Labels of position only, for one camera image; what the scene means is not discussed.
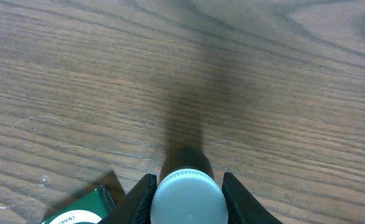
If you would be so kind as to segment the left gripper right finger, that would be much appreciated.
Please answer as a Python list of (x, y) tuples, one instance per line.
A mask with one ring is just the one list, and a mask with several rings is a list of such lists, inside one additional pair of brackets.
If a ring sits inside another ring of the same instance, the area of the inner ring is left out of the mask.
[(228, 224), (282, 224), (231, 172), (224, 173), (221, 189), (228, 208)]

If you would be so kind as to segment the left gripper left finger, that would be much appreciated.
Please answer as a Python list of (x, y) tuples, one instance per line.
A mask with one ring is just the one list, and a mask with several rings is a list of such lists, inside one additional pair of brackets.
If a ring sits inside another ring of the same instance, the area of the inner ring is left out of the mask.
[(98, 224), (151, 224), (150, 210), (156, 190), (157, 176), (144, 175), (115, 210)]

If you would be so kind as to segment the green Zam-Buk box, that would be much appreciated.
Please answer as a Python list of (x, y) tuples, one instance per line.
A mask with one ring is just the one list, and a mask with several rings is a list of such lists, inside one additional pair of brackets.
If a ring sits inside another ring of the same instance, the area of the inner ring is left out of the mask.
[(41, 224), (96, 224), (116, 208), (104, 185), (85, 195)]

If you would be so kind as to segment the dark bottle white cap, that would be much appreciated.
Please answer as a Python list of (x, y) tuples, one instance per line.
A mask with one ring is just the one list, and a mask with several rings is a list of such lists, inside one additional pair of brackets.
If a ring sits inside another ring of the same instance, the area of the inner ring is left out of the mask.
[(228, 209), (208, 158), (184, 147), (162, 165), (150, 209), (152, 224), (227, 224)]

